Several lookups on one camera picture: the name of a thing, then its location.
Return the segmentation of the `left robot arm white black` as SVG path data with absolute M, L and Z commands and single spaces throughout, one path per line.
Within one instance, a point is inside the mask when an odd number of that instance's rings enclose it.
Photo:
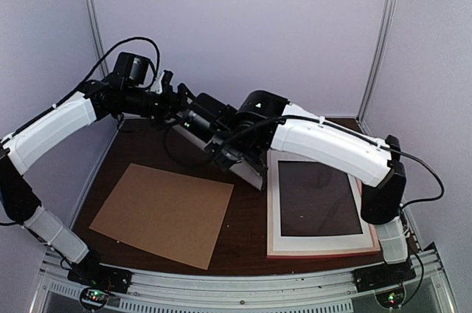
M 77 273 L 89 286 L 105 281 L 105 268 L 91 259 L 89 246 L 42 205 L 24 174 L 56 145 L 108 115 L 133 114 L 157 124 L 175 119 L 193 96 L 183 83 L 171 86 L 170 71 L 144 86 L 150 66 L 148 58 L 121 52 L 109 75 L 80 83 L 59 103 L 1 140 L 1 205 L 7 217 L 78 264 Z

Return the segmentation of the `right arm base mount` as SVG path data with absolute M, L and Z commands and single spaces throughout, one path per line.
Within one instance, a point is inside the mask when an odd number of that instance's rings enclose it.
M 377 264 L 353 270 L 353 279 L 358 292 L 382 289 L 416 278 L 412 261 L 400 264 Z

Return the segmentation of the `dalmatian dog photo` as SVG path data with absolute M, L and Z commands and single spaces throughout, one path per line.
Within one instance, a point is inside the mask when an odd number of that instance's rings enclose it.
M 189 131 L 184 130 L 182 126 L 174 126 L 173 130 L 177 131 L 181 136 L 189 140 L 200 150 L 203 150 L 204 147 L 207 145 L 204 141 L 192 135 Z M 237 163 L 233 165 L 229 170 L 247 183 L 249 183 L 257 190 L 263 189 L 263 177 L 247 161 Z

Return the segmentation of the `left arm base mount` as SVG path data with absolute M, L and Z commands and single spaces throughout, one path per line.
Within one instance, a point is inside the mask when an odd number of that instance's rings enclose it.
M 102 264 L 100 254 L 96 250 L 89 250 L 78 264 L 68 259 L 65 262 L 69 265 L 69 281 L 120 294 L 126 294 L 131 285 L 132 272 Z

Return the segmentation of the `clear acrylic sheet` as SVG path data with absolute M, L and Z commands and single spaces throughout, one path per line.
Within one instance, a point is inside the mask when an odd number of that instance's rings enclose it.
M 279 161 L 281 236 L 363 233 L 348 175 L 318 162 Z

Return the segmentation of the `brown backing board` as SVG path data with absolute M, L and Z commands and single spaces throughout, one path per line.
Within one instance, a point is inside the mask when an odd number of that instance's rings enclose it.
M 89 227 L 145 252 L 208 269 L 233 188 L 131 164 Z

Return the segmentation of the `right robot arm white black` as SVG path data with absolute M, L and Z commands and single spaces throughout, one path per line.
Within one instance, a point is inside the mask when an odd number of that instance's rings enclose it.
M 396 137 L 368 137 L 263 90 L 250 93 L 238 109 L 201 93 L 184 110 L 181 124 L 224 170 L 243 160 L 257 162 L 262 152 L 274 150 L 354 176 L 361 182 L 361 218 L 375 228 L 386 262 L 378 278 L 391 285 L 406 273 L 408 249 L 400 221 L 406 172 Z

